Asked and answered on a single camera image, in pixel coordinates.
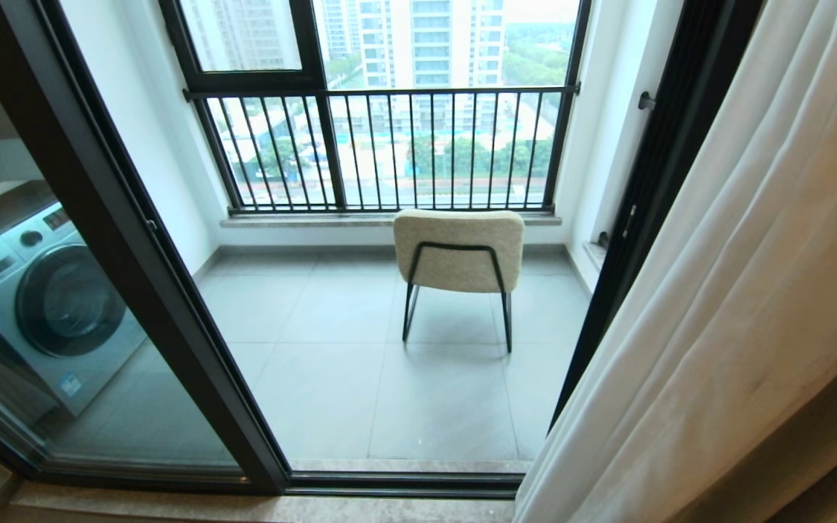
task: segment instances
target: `white curtain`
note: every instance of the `white curtain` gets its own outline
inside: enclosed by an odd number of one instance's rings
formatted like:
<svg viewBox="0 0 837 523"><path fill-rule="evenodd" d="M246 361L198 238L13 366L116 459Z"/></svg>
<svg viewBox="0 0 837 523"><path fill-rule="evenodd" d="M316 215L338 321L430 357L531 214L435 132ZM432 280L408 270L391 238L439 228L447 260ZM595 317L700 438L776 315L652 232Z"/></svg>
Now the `white curtain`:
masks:
<svg viewBox="0 0 837 523"><path fill-rule="evenodd" d="M515 521L672 519L836 374L837 0L768 0Z"/></svg>

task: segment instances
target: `chair backrest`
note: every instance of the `chair backrest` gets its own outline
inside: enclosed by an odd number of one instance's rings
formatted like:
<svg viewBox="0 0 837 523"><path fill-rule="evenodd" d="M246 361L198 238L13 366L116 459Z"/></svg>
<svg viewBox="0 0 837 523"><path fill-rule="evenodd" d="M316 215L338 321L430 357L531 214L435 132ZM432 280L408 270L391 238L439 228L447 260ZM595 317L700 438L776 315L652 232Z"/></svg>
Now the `chair backrest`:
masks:
<svg viewBox="0 0 837 523"><path fill-rule="evenodd" d="M505 292L511 292L522 267L525 222L512 211L400 211L392 225L396 261L405 281L422 242L492 248L496 253ZM421 249L412 283L447 291L499 292L498 278L488 251Z"/></svg>

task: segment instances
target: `washing machine door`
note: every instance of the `washing machine door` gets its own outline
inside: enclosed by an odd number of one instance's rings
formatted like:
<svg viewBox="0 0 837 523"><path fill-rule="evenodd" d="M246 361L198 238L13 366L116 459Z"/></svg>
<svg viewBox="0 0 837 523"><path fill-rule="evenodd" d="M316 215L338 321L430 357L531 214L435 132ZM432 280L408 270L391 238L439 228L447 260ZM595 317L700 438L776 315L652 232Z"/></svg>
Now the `washing machine door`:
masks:
<svg viewBox="0 0 837 523"><path fill-rule="evenodd" d="M15 296L17 324L38 350L74 357L102 346L126 305L85 245L44 252L24 272Z"/></svg>

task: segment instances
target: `black metal chair leg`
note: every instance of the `black metal chair leg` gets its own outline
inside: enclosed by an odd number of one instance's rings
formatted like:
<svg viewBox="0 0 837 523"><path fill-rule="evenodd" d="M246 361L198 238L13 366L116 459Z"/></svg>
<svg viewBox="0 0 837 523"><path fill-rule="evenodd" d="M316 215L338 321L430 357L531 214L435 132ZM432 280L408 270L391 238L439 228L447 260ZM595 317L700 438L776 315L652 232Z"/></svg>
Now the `black metal chair leg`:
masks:
<svg viewBox="0 0 837 523"><path fill-rule="evenodd" d="M403 341L409 336L409 327L412 326L412 316L416 311L416 302L419 300L419 286L408 284L405 289L405 317L403 318Z"/></svg>
<svg viewBox="0 0 837 523"><path fill-rule="evenodd" d="M512 353L512 293L501 292L502 295L502 321L506 325L506 347L509 354Z"/></svg>

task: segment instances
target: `chair frame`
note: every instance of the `chair frame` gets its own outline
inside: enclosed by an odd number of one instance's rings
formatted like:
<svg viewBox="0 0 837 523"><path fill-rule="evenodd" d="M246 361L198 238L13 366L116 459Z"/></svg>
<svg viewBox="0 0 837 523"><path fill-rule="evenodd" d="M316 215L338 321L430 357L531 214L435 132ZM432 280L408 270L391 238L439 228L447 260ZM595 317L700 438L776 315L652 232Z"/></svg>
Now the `chair frame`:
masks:
<svg viewBox="0 0 837 523"><path fill-rule="evenodd" d="M499 284L499 294L502 297L502 321L506 328L506 347L509 353L512 353L512 293L506 292L506 286L502 282L502 271L499 269L499 260L496 257L494 248L486 245L455 245L438 242L419 242L416 246L416 251L412 255L412 265L409 267L408 287L405 291L405 318L403 319L403 341L406 341L409 335L409 327L412 326L412 316L415 315L416 302L419 301L419 287L415 285L416 269L419 268L419 259L421 258L422 249L441 248L446 251L485 251L489 253L489 258L493 262L493 271L496 273L496 281Z"/></svg>

